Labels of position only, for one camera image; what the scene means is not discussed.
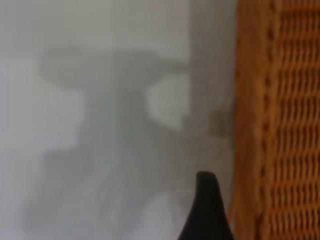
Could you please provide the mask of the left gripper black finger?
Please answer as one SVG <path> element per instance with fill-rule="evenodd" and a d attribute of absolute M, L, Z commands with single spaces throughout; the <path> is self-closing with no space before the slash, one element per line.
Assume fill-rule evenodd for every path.
<path fill-rule="evenodd" d="M 178 240 L 233 240 L 216 175 L 208 171 L 196 174 L 191 210 Z"/>

